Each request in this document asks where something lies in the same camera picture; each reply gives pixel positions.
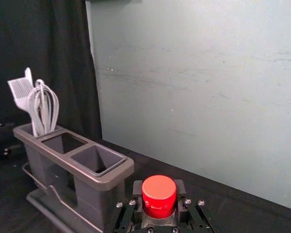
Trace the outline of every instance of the bolt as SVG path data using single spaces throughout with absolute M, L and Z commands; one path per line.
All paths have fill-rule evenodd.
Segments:
M 192 203 L 192 200 L 187 198 L 185 201 L 184 201 L 185 204 L 191 204 Z
M 154 229 L 152 227 L 149 227 L 147 230 L 146 230 L 146 233 L 154 233 Z
M 179 233 L 179 231 L 180 231 L 180 230 L 179 230 L 178 227 L 173 227 L 173 228 L 172 228 L 172 232 L 173 232 L 173 233 Z
M 136 200 L 132 199 L 129 201 L 129 205 L 135 205 L 136 204 Z
M 123 206 L 123 203 L 122 202 L 118 202 L 117 204 L 116 204 L 116 207 L 117 208 L 121 208 Z
M 198 205 L 205 205 L 205 201 L 204 200 L 199 200 L 198 201 Z

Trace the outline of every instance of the gray utensil caddy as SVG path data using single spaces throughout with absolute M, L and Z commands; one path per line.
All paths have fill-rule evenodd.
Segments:
M 70 209 L 103 231 L 116 202 L 125 199 L 124 179 L 134 171 L 133 160 L 60 126 L 35 138 L 26 124 L 14 135 L 25 144 L 37 186 L 64 198 L 72 174 L 77 207 Z

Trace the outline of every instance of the red bottle cap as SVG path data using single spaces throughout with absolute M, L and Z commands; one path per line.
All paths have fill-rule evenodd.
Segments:
M 171 216 L 176 207 L 176 197 L 176 184 L 167 176 L 151 176 L 142 183 L 143 207 L 150 217 Z

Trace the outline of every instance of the light blue wall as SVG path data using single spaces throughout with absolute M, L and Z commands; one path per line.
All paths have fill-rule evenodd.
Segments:
M 103 138 L 291 208 L 291 0 L 91 4 Z

